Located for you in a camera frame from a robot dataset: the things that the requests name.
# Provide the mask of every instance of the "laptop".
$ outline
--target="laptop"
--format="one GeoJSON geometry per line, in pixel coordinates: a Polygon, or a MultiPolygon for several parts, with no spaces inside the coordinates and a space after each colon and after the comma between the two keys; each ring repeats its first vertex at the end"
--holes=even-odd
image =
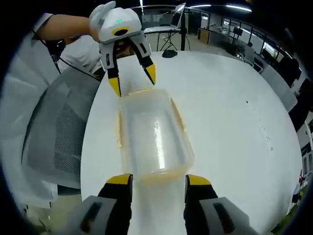
{"type": "Polygon", "coordinates": [[[149,33],[162,33],[162,32],[180,32],[180,23],[182,13],[184,11],[186,3],[180,4],[175,7],[173,18],[170,26],[156,26],[144,29],[145,34],[149,33]]]}

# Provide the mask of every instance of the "person's arm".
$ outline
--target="person's arm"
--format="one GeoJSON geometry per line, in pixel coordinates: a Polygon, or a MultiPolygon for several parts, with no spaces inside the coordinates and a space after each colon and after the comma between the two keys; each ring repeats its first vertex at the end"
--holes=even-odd
{"type": "Polygon", "coordinates": [[[60,40],[79,35],[91,35],[98,41],[98,33],[89,27],[89,18],[68,15],[51,16],[36,32],[43,40],[60,40]]]}

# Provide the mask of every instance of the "chair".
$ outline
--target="chair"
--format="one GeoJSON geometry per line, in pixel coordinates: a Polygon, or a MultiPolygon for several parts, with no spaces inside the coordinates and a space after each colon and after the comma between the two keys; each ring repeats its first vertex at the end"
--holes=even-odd
{"type": "Polygon", "coordinates": [[[83,138],[99,84],[69,67],[48,87],[27,128],[23,168],[47,182],[80,188],[83,138]]]}
{"type": "Polygon", "coordinates": [[[246,62],[247,64],[250,64],[255,70],[258,71],[258,73],[262,73],[263,72],[263,68],[255,63],[254,60],[254,49],[252,47],[249,47],[248,45],[245,45],[245,60],[244,62],[246,62]]]}

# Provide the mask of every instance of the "ceiling light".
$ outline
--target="ceiling light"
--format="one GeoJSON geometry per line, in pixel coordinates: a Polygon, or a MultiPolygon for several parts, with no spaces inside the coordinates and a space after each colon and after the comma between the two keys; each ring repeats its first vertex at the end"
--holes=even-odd
{"type": "Polygon", "coordinates": [[[230,8],[236,8],[236,9],[239,9],[239,10],[243,10],[243,11],[252,12],[251,9],[245,8],[245,7],[241,7],[241,6],[233,6],[233,5],[226,5],[226,6],[230,7],[230,8]]]}
{"type": "Polygon", "coordinates": [[[143,0],[139,0],[140,6],[141,6],[141,13],[143,14],[143,3],[142,2],[143,2],[143,0]]]}
{"type": "Polygon", "coordinates": [[[206,4],[206,5],[196,5],[196,6],[191,6],[190,8],[195,8],[195,7],[206,7],[206,6],[211,6],[209,4],[206,4]]]}

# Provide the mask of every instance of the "transparent plastic container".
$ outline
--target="transparent plastic container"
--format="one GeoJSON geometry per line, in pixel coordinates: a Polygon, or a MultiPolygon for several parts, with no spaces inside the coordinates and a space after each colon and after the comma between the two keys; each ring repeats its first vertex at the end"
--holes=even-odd
{"type": "Polygon", "coordinates": [[[120,98],[119,135],[124,173],[160,181],[186,174],[194,161],[184,125],[165,90],[120,98]]]}

